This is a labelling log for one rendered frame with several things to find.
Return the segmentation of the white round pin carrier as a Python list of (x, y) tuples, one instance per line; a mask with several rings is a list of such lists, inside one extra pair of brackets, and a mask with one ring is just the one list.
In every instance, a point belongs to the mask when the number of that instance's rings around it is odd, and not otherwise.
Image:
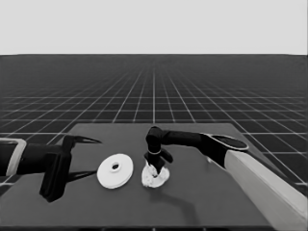
[(152, 177), (153, 178), (153, 184), (152, 184), (152, 187), (148, 187), (148, 188), (159, 188), (161, 186), (164, 185), (164, 183), (168, 180), (164, 180), (161, 178), (160, 174), (156, 177), (154, 177), (151, 172), (150, 172), (150, 168), (146, 168), (144, 166), (142, 172), (141, 172), (141, 179), (143, 177)]

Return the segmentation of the large thick white disc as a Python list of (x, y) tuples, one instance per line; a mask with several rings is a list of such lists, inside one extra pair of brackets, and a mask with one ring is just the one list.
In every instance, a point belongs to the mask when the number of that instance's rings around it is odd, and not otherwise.
[(132, 159), (123, 153), (106, 158), (98, 167), (97, 179), (106, 189), (116, 189), (126, 184), (134, 171)]

